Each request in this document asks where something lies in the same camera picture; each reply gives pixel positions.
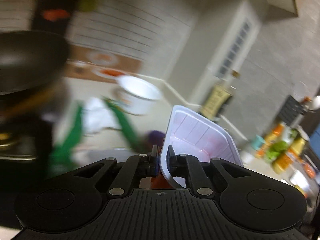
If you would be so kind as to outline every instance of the tiled wall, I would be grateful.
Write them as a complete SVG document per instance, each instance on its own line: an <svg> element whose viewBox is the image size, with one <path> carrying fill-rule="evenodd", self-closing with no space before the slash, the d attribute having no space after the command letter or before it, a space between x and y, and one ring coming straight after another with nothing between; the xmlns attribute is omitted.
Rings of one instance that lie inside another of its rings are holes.
<svg viewBox="0 0 320 240"><path fill-rule="evenodd" d="M299 18L270 6L240 74L225 117L247 138L269 127L295 82L314 95L320 84L320 0L305 0Z"/></svg>
<svg viewBox="0 0 320 240"><path fill-rule="evenodd" d="M33 2L0 1L0 30L27 29ZM171 72L205 2L98 1L95 11L75 14L68 32L69 40L78 45L141 59L144 61L141 74L161 79Z"/></svg>

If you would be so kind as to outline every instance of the yellow bottle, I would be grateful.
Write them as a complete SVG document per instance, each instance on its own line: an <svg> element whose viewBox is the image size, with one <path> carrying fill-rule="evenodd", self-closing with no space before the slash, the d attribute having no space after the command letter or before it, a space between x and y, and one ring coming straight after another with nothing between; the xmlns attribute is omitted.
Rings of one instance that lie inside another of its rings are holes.
<svg viewBox="0 0 320 240"><path fill-rule="evenodd" d="M269 133L268 135L265 136L264 140L265 143L264 145L262 145L262 147L260 148L260 150L258 150L255 154L256 158L262 158L264 156L264 154L266 153L266 151L269 149L269 147L274 144L276 142L276 140L278 139L278 137L281 135L283 129L285 127L285 123L284 122L280 122L276 128L274 128L271 133Z"/></svg>
<svg viewBox="0 0 320 240"><path fill-rule="evenodd" d="M291 163L295 162L303 151L306 140L302 137L296 139L286 153L280 155L272 164L273 170L280 174L285 171Z"/></svg>

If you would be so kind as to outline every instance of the white bowl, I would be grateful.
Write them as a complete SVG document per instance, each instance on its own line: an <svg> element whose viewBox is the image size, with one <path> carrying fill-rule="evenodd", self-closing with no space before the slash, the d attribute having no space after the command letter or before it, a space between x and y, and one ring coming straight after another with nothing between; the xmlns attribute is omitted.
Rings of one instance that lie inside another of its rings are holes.
<svg viewBox="0 0 320 240"><path fill-rule="evenodd" d="M129 114L146 114L152 105L161 98L160 90L149 82L129 76L119 76L119 102L124 111Z"/></svg>

